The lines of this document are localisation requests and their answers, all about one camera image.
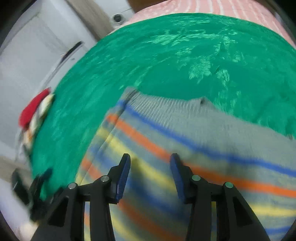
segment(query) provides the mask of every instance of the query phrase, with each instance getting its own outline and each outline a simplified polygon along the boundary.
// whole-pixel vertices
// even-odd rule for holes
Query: blue gripper pad
[[[181,199],[182,202],[185,202],[185,193],[184,193],[184,182],[179,170],[180,165],[180,158],[178,154],[174,153],[170,157],[170,169],[173,174],[174,182],[176,185],[178,197]]]
[[[120,199],[122,199],[123,197],[123,192],[124,192],[124,188],[126,186],[126,181],[128,179],[128,174],[131,168],[131,157],[128,154],[124,154],[124,156],[126,158],[126,162],[123,166],[121,175],[119,177],[118,183],[117,183],[117,187],[116,187],[116,195],[115,195],[115,199],[117,202],[119,202]]]

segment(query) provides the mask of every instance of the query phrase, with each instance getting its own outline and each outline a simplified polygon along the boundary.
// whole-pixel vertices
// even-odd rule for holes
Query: green fabric
[[[127,86],[184,100],[206,96],[243,120],[296,134],[296,51],[282,37],[226,16],[162,16],[102,39],[57,87],[32,154],[34,175],[54,169],[47,191],[74,181],[105,113]]]

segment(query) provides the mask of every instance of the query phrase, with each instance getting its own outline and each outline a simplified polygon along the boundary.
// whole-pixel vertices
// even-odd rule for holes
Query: red cloth
[[[31,102],[27,105],[25,109],[23,109],[22,113],[19,117],[19,126],[25,128],[29,125],[30,121],[33,118],[35,111],[40,105],[41,101],[48,96],[50,93],[50,88],[45,89],[41,93],[39,93],[36,97],[34,97]]]

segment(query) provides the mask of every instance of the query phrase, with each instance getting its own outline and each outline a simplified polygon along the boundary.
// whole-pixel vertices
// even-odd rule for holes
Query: striped fabric
[[[295,44],[278,20],[254,0],[167,0],[137,12],[125,25],[172,13],[203,12],[248,20],[267,27]]]
[[[218,111],[205,98],[166,99],[128,88],[94,136],[76,182],[93,182],[129,153],[123,199],[110,205],[116,241],[181,241],[191,207],[178,199],[170,172],[170,155],[177,152],[194,174],[216,184],[232,182],[277,241],[296,218],[295,145],[269,128]]]

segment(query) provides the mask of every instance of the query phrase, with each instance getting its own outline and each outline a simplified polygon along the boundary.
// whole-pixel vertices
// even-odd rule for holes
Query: orange stripe
[[[147,151],[154,154],[156,157],[164,160],[165,162],[169,162],[170,153],[168,153],[165,149],[157,146],[153,142],[151,142],[147,137],[143,136],[136,129],[132,128],[129,124],[121,120],[115,114],[109,114],[106,117],[107,121],[114,124],[116,128],[120,129],[123,133],[125,133],[129,138],[131,138],[137,144],[143,146]],[[244,189],[248,191],[254,192],[262,192],[268,194],[274,194],[279,196],[286,197],[296,197],[296,190],[289,190],[286,188],[277,187],[271,184],[259,183],[251,180],[225,176],[217,174],[213,171],[201,168],[199,166],[191,166],[192,171],[195,174],[199,174],[205,179],[210,179],[214,183],[224,183],[226,181],[232,182],[238,189]]]
[[[90,221],[89,221],[89,214],[84,213],[84,225],[89,227],[90,226]]]
[[[120,129],[126,136],[131,138],[134,142],[146,148],[149,152],[154,154],[156,157],[170,161],[170,154],[158,145],[152,143],[146,136],[142,135],[136,129],[132,128],[129,124],[125,123],[123,120],[119,119],[117,115],[109,114],[106,117],[107,121],[115,124],[116,128]]]
[[[232,182],[238,189],[244,189],[248,191],[255,191],[255,192],[262,192],[262,193],[269,193],[279,196],[286,196],[295,198],[296,197],[296,190],[289,190],[281,187],[277,187],[271,184],[266,183],[258,183],[254,181],[250,181],[247,179],[241,179],[237,177],[231,176],[224,176],[216,174],[212,171],[208,171],[204,168],[197,167],[197,166],[190,166],[193,173],[202,176],[203,178],[210,180],[217,184],[223,184],[225,182]]]
[[[86,157],[84,157],[81,162],[81,168],[87,171],[93,180],[97,180],[102,176],[102,173],[96,167],[94,167],[91,161]]]
[[[84,170],[87,171],[91,167],[91,161],[86,156],[84,156],[80,165]]]
[[[127,202],[121,200],[117,205],[120,209],[127,215],[129,218],[138,226],[141,226],[143,229],[147,230],[152,235],[159,238],[162,241],[180,241],[183,237],[178,237],[172,234],[171,232],[162,229],[160,226],[153,223],[148,218],[144,217],[138,213],[135,209],[132,208]]]

